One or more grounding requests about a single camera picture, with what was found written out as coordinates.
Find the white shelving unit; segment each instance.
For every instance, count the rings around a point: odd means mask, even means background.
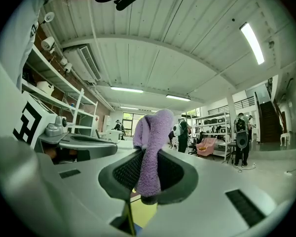
[[[209,126],[213,126],[213,125],[224,125],[226,127],[226,132],[225,133],[204,133],[206,135],[229,135],[231,136],[231,132],[228,132],[228,129],[227,129],[227,125],[230,124],[230,121],[227,120],[227,115],[229,115],[229,113],[218,113],[218,114],[214,114],[214,115],[209,115],[209,116],[206,116],[206,117],[201,117],[201,118],[192,118],[192,120],[196,120],[196,124],[198,123],[197,121],[198,120],[203,120],[203,119],[213,119],[213,118],[218,118],[218,117],[224,117],[225,121],[224,122],[220,122],[220,123],[214,123],[214,124],[202,124],[202,125],[194,125],[192,127],[192,137],[194,135],[194,129],[196,127],[209,127]],[[225,152],[222,152],[222,151],[215,151],[213,152],[214,155],[216,156],[223,156],[224,159],[226,160],[226,157],[229,155],[227,154],[227,149],[228,149],[228,143],[220,143],[219,144],[220,146],[225,146]]]
[[[78,129],[78,133],[95,136],[95,130],[93,130],[95,124],[95,112],[97,109],[97,103],[94,103],[89,98],[84,95],[84,90],[79,91],[71,83],[69,83],[58,71],[46,60],[46,58],[41,54],[36,46],[33,46],[33,49],[28,57],[26,64],[33,70],[35,70],[44,80],[49,82],[51,85],[54,85],[55,88],[59,89],[64,95],[68,95],[71,98],[75,99],[76,105],[70,106],[69,104],[60,101],[52,96],[47,95],[42,90],[31,85],[24,79],[22,79],[22,88],[23,90],[33,94],[39,99],[48,102],[57,107],[63,108],[64,110],[70,111],[73,115],[73,121],[68,125],[68,128],[71,129],[72,133],[75,133],[75,130]],[[94,105],[94,113],[87,113],[83,110],[80,110],[80,103]],[[77,115],[81,115],[79,124],[76,124]]]

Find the fluorescent light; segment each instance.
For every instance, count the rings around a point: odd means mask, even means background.
[[[258,64],[259,65],[262,64],[264,62],[264,57],[263,57],[259,42],[257,40],[257,37],[253,32],[251,26],[249,25],[249,23],[246,22],[240,27],[240,30],[242,31],[247,41],[249,42],[252,48],[252,51],[256,56]]]
[[[132,110],[138,110],[138,108],[133,108],[133,107],[124,107],[124,106],[121,106],[122,109],[132,109]]]
[[[129,89],[129,88],[120,88],[120,87],[111,87],[113,90],[122,90],[122,91],[130,91],[130,92],[136,92],[136,93],[143,93],[140,89]]]
[[[167,97],[167,98],[177,99],[177,100],[190,101],[189,98],[177,97],[177,96],[173,96],[173,95],[167,95],[166,97]]]

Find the purple fabric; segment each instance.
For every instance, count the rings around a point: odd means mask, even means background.
[[[161,191],[158,177],[158,151],[168,139],[172,121],[172,111],[163,109],[154,115],[145,115],[137,123],[133,145],[146,149],[139,180],[135,186],[136,192],[142,196],[153,196]]]

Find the ceiling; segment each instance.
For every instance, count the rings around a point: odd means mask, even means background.
[[[244,90],[296,62],[296,29],[276,0],[137,0],[123,11],[112,1],[54,0],[42,15],[49,11],[56,17],[44,26],[59,46],[90,45],[102,75],[96,88],[116,107],[181,113]],[[260,43],[261,65],[239,30],[244,22]],[[272,48],[269,40],[275,42]],[[114,91],[111,85],[145,92]]]

